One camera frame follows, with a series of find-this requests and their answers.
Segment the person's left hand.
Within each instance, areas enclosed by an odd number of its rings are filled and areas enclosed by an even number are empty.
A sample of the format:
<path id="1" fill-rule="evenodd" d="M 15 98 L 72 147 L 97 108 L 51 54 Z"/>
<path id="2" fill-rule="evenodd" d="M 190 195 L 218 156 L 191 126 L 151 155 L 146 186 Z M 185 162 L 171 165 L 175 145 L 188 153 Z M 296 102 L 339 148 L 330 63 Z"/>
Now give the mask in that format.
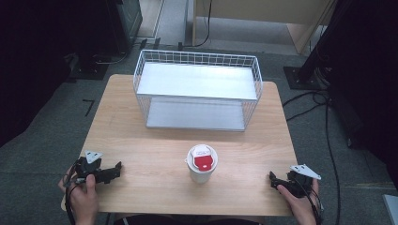
<path id="1" fill-rule="evenodd" d="M 75 216 L 76 225 L 95 225 L 99 211 L 99 199 L 96 192 L 96 179 L 93 174 L 86 177 L 83 186 L 71 185 L 74 190 L 69 199 Z"/>

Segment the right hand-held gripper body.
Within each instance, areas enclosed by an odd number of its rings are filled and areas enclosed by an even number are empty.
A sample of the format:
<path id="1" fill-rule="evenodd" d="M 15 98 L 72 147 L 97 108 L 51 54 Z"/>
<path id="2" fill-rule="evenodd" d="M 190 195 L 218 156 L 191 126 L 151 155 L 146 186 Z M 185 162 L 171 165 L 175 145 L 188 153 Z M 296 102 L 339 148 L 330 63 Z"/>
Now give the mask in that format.
<path id="1" fill-rule="evenodd" d="M 289 191 L 297 198 L 306 197 L 312 192 L 313 180 L 320 180 L 321 176 L 306 164 L 292 165 L 287 174 Z"/>

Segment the black stand base plate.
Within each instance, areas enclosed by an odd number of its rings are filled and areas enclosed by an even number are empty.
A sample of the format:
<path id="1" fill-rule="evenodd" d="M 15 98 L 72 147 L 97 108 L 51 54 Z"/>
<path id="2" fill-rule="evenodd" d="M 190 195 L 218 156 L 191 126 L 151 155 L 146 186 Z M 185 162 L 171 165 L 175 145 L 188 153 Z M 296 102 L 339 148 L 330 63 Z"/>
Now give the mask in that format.
<path id="1" fill-rule="evenodd" d="M 283 72 L 291 89 L 314 91 L 326 89 L 326 86 L 315 74 L 314 68 L 284 67 Z"/>

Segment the light wooden cabinet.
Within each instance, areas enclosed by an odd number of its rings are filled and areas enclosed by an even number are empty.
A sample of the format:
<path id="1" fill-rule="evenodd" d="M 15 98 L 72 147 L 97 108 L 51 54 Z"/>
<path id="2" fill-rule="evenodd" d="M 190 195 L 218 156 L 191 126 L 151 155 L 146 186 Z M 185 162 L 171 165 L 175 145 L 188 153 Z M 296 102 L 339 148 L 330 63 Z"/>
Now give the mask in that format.
<path id="1" fill-rule="evenodd" d="M 319 25 L 328 25 L 338 0 L 193 0 L 192 44 L 197 17 L 286 23 L 297 53 L 304 53 Z"/>

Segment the white flat panel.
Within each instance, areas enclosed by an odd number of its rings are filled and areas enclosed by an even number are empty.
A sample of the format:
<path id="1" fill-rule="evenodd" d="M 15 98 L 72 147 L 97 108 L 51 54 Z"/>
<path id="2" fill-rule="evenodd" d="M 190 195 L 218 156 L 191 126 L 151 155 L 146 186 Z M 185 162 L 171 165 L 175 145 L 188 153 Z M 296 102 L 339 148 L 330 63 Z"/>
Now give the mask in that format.
<path id="1" fill-rule="evenodd" d="M 388 210 L 392 225 L 398 225 L 398 196 L 383 195 L 384 204 Z"/>

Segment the black metal stand post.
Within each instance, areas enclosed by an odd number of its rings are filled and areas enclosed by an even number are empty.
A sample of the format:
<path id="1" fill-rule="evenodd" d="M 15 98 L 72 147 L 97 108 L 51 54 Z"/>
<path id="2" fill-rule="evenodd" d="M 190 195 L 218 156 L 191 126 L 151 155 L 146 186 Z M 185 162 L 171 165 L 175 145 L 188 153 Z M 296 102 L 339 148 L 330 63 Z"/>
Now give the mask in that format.
<path id="1" fill-rule="evenodd" d="M 311 51 L 302 68 L 315 69 L 317 66 L 324 66 L 330 62 L 329 53 L 331 52 L 332 43 L 336 42 L 338 35 L 343 33 L 344 19 L 356 1 L 338 0 L 328 28 Z"/>

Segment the person's right hand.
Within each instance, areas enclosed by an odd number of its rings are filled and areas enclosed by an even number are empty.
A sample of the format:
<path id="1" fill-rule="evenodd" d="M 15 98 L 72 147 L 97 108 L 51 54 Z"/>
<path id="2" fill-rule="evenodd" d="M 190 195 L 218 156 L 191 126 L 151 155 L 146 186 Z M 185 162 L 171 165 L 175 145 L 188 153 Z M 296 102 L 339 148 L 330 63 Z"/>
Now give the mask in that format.
<path id="1" fill-rule="evenodd" d="M 288 207 L 291 209 L 293 216 L 297 220 L 298 225 L 316 225 L 313 205 L 319 209 L 319 203 L 316 198 L 319 191 L 318 181 L 313 180 L 313 192 L 310 194 L 312 202 L 305 198 L 296 198 L 285 187 L 278 186 L 278 191 L 283 195 Z"/>

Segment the white cup with red lid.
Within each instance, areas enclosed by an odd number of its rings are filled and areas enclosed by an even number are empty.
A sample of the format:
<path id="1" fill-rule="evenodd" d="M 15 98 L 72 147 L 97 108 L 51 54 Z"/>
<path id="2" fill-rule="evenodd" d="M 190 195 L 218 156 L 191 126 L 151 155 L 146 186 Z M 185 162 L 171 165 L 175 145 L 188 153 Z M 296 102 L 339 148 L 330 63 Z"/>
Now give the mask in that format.
<path id="1" fill-rule="evenodd" d="M 185 159 L 191 180 L 197 184 L 204 184 L 210 179 L 218 161 L 216 150 L 207 144 L 197 144 L 192 147 Z"/>

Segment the dark curtain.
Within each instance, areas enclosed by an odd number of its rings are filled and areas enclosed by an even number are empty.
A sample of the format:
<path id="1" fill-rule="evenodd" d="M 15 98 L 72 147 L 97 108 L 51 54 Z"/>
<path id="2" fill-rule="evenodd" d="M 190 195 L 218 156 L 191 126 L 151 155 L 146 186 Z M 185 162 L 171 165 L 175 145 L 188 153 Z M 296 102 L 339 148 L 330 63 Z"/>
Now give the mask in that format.
<path id="1" fill-rule="evenodd" d="M 69 76 L 65 57 L 96 53 L 110 0 L 0 0 L 0 147 L 23 133 Z"/>
<path id="2" fill-rule="evenodd" d="M 398 0 L 339 0 L 330 26 L 331 82 L 398 188 Z"/>

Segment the white wire shelf rack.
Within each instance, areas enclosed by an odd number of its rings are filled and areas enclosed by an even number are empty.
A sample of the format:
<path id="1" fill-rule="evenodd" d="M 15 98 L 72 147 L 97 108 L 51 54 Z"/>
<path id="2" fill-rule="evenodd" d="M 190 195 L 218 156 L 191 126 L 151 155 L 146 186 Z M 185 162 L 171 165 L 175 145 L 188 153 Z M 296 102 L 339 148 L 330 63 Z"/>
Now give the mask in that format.
<path id="1" fill-rule="evenodd" d="M 133 89 L 149 128 L 243 131 L 263 81 L 252 55 L 143 50 Z"/>

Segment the dark equipment cabinet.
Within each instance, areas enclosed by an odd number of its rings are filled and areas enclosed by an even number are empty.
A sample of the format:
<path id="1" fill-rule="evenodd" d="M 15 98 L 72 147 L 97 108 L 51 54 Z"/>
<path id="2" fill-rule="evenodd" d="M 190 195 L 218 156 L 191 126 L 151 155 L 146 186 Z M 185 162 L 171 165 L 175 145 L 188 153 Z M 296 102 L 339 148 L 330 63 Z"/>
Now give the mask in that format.
<path id="1" fill-rule="evenodd" d="M 128 53 L 143 21 L 139 0 L 106 0 L 115 46 Z"/>

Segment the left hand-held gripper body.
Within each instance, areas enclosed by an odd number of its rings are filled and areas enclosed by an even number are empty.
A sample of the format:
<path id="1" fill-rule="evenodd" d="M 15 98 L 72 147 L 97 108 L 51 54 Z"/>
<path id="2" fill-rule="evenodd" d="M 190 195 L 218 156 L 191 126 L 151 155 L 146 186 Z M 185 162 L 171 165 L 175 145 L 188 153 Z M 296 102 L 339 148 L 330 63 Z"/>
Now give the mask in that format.
<path id="1" fill-rule="evenodd" d="M 104 171 L 100 168 L 102 153 L 85 150 L 84 156 L 77 161 L 75 184 L 82 184 L 89 174 L 94 174 L 97 183 L 107 183 Z"/>

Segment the black floor plate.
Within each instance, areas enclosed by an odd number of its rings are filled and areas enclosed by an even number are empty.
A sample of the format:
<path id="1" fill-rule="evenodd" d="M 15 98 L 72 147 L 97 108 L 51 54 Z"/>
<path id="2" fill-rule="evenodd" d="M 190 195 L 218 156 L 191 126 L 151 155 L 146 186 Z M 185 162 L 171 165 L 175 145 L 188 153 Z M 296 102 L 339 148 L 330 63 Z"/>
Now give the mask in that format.
<path id="1" fill-rule="evenodd" d="M 78 56 L 78 61 L 74 65 L 69 77 L 80 80 L 101 81 L 107 71 L 108 64 L 104 61 L 98 62 L 95 58 L 88 55 Z"/>

